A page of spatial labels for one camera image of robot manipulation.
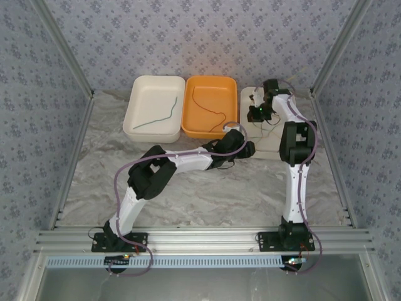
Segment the white plastic tray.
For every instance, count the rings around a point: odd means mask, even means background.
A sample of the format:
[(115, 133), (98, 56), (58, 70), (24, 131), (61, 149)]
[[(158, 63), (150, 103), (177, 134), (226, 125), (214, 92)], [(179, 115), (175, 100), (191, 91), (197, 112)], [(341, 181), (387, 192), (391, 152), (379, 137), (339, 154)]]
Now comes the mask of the white plastic tray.
[(180, 137), (185, 80), (142, 75), (135, 79), (123, 121), (134, 142), (173, 143)]
[(284, 128), (284, 122), (278, 115), (272, 115), (269, 122), (248, 122), (247, 113), (251, 101), (249, 95), (255, 87), (243, 88), (239, 94), (239, 121), (246, 129), (248, 140), (255, 143), (257, 159), (271, 159), (280, 161), (279, 145)]

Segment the orange plastic tray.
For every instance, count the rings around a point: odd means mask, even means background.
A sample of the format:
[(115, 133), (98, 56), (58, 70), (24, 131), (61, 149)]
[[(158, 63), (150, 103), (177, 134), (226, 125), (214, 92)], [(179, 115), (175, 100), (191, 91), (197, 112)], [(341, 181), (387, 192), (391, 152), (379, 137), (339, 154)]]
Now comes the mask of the orange plastic tray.
[(181, 128), (194, 139), (220, 139), (238, 118), (237, 83), (231, 77), (192, 76), (186, 81)]

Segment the small black controller board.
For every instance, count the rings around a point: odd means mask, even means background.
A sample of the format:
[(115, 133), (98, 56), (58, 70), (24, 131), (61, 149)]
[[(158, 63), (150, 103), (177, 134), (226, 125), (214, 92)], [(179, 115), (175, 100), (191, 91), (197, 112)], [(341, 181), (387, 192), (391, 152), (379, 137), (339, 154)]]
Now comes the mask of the small black controller board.
[(119, 274), (124, 272), (130, 263), (130, 255), (106, 256), (103, 265), (109, 273)]
[(284, 267), (281, 269), (286, 271), (286, 272), (298, 272), (302, 265), (306, 263), (306, 258), (303, 258), (302, 256), (282, 256), (281, 257)]

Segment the grey metal panel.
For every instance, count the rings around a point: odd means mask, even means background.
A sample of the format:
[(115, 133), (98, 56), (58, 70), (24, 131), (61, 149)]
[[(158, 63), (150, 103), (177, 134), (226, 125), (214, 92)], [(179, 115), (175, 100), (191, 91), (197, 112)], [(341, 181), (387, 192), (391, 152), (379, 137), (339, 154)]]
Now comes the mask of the grey metal panel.
[(326, 255), (304, 275), (273, 267), (196, 267), (165, 256), (162, 266), (135, 277), (111, 276), (100, 257), (40, 256), (17, 301), (386, 301), (369, 262)]

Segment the aluminium frame post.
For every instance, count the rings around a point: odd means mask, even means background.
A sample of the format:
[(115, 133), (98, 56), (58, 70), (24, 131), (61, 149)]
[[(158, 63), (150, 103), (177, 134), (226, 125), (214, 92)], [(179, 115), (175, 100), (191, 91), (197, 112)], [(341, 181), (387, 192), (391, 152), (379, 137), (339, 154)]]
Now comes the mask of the aluminium frame post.
[(353, 35), (357, 31), (363, 17), (366, 15), (373, 0), (355, 0), (355, 3), (346, 18), (340, 33), (338, 34), (326, 60), (321, 67), (316, 79), (311, 86), (311, 96), (316, 98), (323, 90), (329, 80), (336, 64), (339, 62), (342, 54), (346, 50)]
[(68, 68), (72, 72), (76, 82), (79, 84), (83, 93), (91, 99), (93, 91), (91, 86), (86, 79), (86, 76), (81, 69), (78, 60), (75, 58), (71, 48), (68, 45), (66, 38), (64, 37), (60, 27), (58, 26), (55, 18), (53, 17), (48, 5), (45, 0), (29, 0), (34, 7), (37, 15), (41, 19), (44, 27), (48, 31), (49, 35), (53, 39), (60, 55), (63, 57)]

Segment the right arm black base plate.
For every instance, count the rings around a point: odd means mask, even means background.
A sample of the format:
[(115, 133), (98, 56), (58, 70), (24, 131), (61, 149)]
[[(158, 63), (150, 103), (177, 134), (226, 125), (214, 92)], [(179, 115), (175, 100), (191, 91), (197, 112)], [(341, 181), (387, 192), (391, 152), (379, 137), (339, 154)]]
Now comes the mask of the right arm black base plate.
[(302, 235), (281, 235), (278, 232), (259, 232), (257, 242), (260, 252), (272, 251), (315, 251), (315, 242), (310, 233)]

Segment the aluminium mounting rail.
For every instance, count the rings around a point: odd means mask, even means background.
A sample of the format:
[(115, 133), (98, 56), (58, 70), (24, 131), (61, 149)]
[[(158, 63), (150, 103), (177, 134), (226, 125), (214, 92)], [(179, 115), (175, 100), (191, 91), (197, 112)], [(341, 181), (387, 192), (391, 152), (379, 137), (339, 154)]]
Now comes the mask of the aluminium mounting rail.
[[(155, 255), (247, 255), (258, 253), (256, 235), (272, 231), (261, 227), (150, 227), (135, 228), (148, 233), (148, 247)], [(35, 253), (86, 255), (91, 252), (88, 228), (60, 227), (41, 231), (33, 246)], [(318, 226), (313, 231), (321, 240), (324, 255), (375, 253), (366, 229)]]

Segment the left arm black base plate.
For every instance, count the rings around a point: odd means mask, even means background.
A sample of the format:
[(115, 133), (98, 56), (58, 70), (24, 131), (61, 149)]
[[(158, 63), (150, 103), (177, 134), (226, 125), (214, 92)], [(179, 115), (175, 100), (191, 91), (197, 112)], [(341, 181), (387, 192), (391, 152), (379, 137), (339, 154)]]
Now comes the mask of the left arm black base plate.
[[(129, 233), (124, 236), (126, 240), (134, 241), (147, 245), (148, 233)], [(96, 233), (93, 240), (91, 251), (94, 253), (111, 253), (111, 252), (124, 252), (124, 253), (144, 253), (145, 248), (136, 246), (123, 241), (119, 236), (112, 233), (108, 237), (104, 233)]]

